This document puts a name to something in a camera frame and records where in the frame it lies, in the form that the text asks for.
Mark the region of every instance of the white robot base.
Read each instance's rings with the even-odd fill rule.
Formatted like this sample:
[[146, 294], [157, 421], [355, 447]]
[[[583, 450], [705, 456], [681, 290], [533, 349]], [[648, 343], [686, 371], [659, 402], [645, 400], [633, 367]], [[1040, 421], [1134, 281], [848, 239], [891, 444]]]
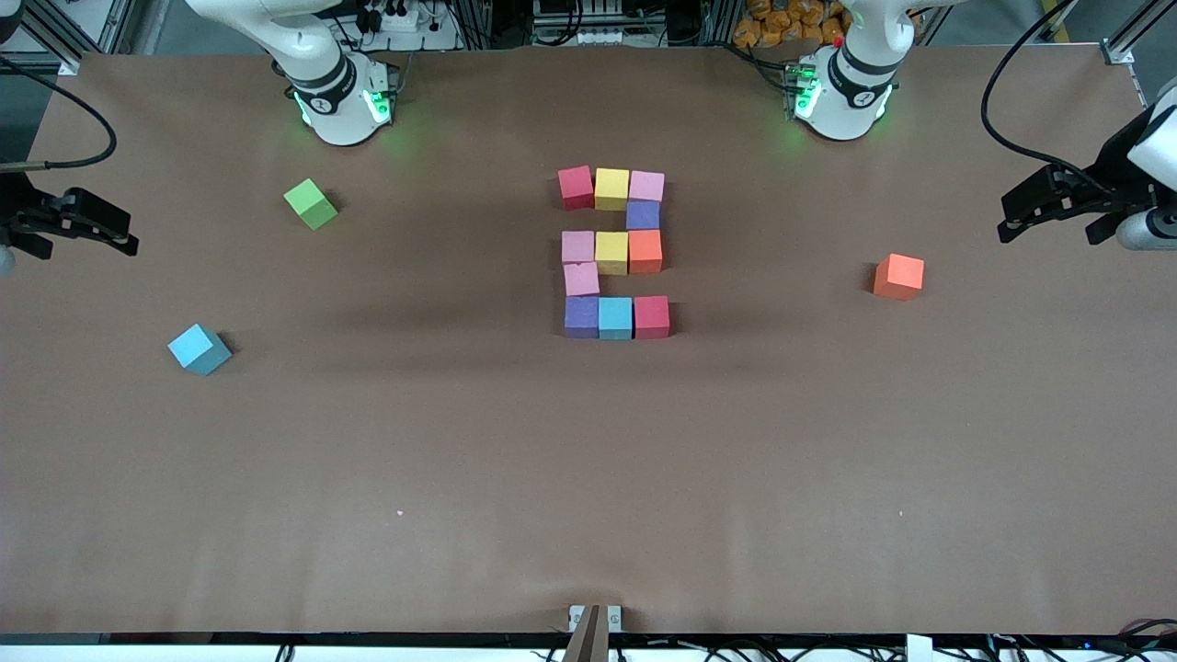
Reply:
[[891, 95], [891, 86], [887, 86], [882, 94], [863, 92], [855, 99], [856, 106], [851, 105], [834, 86], [827, 80], [830, 72], [830, 58], [837, 52], [833, 46], [823, 46], [816, 53], [805, 55], [799, 65], [813, 67], [813, 78], [809, 79], [809, 90], [796, 95], [786, 95], [786, 111], [793, 117], [809, 124], [813, 131], [832, 140], [855, 140], [862, 138], [871, 130], [871, 126], [886, 112], [886, 100]]
[[302, 121], [325, 143], [340, 146], [363, 143], [378, 128], [392, 123], [397, 101], [392, 91], [398, 82], [397, 74], [390, 74], [388, 65], [384, 62], [363, 53], [347, 53], [345, 57], [355, 67], [355, 85], [340, 99], [334, 112], [319, 113], [314, 107], [317, 99], [306, 104], [294, 97], [302, 110]]

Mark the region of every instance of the red cube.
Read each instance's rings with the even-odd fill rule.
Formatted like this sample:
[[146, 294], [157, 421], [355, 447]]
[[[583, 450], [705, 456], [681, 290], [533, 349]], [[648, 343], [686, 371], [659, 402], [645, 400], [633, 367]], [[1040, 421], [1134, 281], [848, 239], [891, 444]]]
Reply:
[[670, 337], [670, 299], [633, 297], [633, 338], [654, 340]]
[[592, 171], [588, 166], [570, 167], [557, 173], [560, 179], [560, 197], [564, 211], [591, 210], [597, 206], [592, 190]]

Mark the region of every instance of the cube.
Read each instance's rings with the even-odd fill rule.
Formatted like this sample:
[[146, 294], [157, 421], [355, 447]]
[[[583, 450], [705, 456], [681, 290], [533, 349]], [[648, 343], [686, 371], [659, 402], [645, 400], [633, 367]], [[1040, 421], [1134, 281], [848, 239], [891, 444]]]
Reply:
[[660, 203], [650, 200], [630, 200], [625, 205], [626, 230], [658, 230], [658, 212]]
[[661, 172], [633, 171], [630, 176], [630, 199], [661, 201], [666, 174]]
[[335, 207], [331, 206], [331, 200], [327, 200], [322, 191], [319, 191], [319, 187], [310, 179], [302, 180], [282, 197], [311, 230], [318, 230], [322, 227], [322, 224], [335, 218]]
[[597, 208], [606, 212], [624, 212], [630, 199], [630, 171], [609, 167], [597, 168]]
[[564, 335], [568, 338], [596, 338], [599, 324], [597, 297], [568, 297], [564, 300]]
[[565, 230], [560, 233], [560, 263], [597, 259], [597, 238], [592, 230]]
[[924, 289], [924, 260], [891, 253], [875, 270], [875, 293], [910, 302]]
[[594, 204], [592, 171], [588, 166], [570, 167], [556, 173], [560, 180], [560, 198], [564, 211], [591, 210]]
[[630, 231], [630, 273], [661, 271], [661, 230]]
[[180, 366], [205, 377], [232, 356], [217, 333], [199, 324], [180, 333], [179, 338], [167, 344], [167, 349]]
[[604, 276], [625, 276], [629, 271], [630, 237], [625, 232], [597, 233], [597, 271]]
[[601, 340], [633, 339], [633, 299], [601, 297], [598, 304], [598, 333]]
[[670, 299], [633, 297], [633, 337], [638, 340], [670, 337]]
[[597, 263], [583, 262], [564, 265], [564, 293], [568, 297], [599, 294], [600, 280], [597, 276]]

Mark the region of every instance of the power strip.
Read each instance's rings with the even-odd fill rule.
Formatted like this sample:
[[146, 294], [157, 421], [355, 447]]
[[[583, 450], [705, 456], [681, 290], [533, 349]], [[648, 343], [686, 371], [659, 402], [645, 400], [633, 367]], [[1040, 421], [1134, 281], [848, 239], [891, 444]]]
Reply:
[[420, 12], [414, 9], [408, 9], [404, 16], [398, 16], [392, 14], [391, 16], [385, 14], [384, 20], [380, 21], [381, 32], [417, 32], [417, 19], [420, 18]]
[[624, 33], [620, 29], [590, 28], [577, 32], [578, 46], [619, 46]]

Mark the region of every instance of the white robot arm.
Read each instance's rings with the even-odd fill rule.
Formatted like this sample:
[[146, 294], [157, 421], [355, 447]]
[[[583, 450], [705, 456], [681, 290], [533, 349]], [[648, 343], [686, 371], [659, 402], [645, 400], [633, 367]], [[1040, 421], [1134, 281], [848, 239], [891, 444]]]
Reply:
[[800, 65], [813, 73], [793, 114], [834, 140], [853, 140], [886, 111], [891, 80], [916, 40], [907, 12], [964, 0], [842, 0], [853, 16], [845, 42], [823, 46]]
[[332, 145], [354, 145], [392, 121], [388, 66], [344, 53], [314, 12], [340, 0], [187, 0], [192, 9], [261, 45], [294, 87], [305, 121]]

